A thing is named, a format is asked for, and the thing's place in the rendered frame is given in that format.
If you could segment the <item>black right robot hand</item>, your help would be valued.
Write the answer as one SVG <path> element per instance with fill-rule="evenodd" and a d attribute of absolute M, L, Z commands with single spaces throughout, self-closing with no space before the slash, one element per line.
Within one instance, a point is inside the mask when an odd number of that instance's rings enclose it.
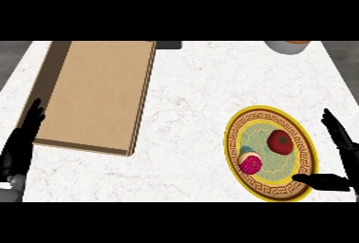
<path fill-rule="evenodd" d="M 327 109 L 323 109 L 320 122 L 336 145 L 345 177 L 342 178 L 333 174 L 296 174 L 290 178 L 318 191 L 348 192 L 354 190 L 359 196 L 359 143 L 351 140 L 339 121 Z"/>

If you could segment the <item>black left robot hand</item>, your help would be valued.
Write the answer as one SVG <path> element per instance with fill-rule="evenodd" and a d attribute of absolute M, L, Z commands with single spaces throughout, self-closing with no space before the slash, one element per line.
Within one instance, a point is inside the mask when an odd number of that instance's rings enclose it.
<path fill-rule="evenodd" d="M 22 125 L 13 130 L 0 153 L 0 182 L 8 177 L 25 176 L 29 170 L 33 140 L 44 120 L 41 99 L 35 99 L 27 109 Z"/>

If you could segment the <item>yellow patterned plate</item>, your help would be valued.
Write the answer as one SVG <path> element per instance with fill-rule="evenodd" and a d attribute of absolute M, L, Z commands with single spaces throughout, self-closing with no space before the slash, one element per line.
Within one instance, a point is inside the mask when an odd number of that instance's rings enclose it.
<path fill-rule="evenodd" d="M 283 130 L 292 141 L 292 151 L 279 155 L 265 140 L 273 130 Z M 259 154 L 262 167 L 253 175 L 237 169 L 239 149 L 246 145 Z M 240 109 L 230 118 L 224 132 L 224 154 L 234 178 L 248 192 L 265 201 L 296 201 L 310 187 L 290 179 L 295 174 L 317 172 L 317 151 L 298 121 L 282 110 L 265 105 Z"/>

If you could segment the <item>red tomato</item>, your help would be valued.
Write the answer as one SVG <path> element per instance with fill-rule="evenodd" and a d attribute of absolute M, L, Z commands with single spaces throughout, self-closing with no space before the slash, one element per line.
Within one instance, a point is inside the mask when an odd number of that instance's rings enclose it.
<path fill-rule="evenodd" d="M 292 151 L 292 141 L 289 138 L 289 134 L 283 130 L 273 130 L 267 140 L 267 147 L 271 152 L 279 155 L 287 155 Z"/>

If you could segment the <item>brown cardboard box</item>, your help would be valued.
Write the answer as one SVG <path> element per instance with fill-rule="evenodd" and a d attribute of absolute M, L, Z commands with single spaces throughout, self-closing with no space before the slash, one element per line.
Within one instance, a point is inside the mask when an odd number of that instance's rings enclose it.
<path fill-rule="evenodd" d="M 132 154 L 153 55 L 153 41 L 50 43 L 27 96 L 44 113 L 36 144 Z"/>

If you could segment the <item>pink frosted cupcake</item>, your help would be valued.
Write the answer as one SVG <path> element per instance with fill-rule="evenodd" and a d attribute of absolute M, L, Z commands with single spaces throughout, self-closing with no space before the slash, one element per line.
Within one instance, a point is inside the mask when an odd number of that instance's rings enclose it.
<path fill-rule="evenodd" d="M 243 145 L 239 149 L 237 156 L 237 169 L 246 175 L 253 175 L 262 167 L 262 161 L 259 154 L 252 148 Z"/>

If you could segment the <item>grey bowl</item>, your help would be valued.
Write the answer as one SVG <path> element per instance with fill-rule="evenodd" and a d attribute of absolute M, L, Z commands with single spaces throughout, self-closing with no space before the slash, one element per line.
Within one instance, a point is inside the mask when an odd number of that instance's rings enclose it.
<path fill-rule="evenodd" d="M 280 54 L 298 54 L 310 44 L 308 41 L 265 41 L 268 48 Z"/>

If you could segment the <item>dark grey flat object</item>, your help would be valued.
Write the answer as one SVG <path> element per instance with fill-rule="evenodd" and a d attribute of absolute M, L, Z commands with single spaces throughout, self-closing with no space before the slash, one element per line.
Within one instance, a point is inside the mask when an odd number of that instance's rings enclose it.
<path fill-rule="evenodd" d="M 157 41 L 155 47 L 157 49 L 180 49 L 181 41 Z"/>

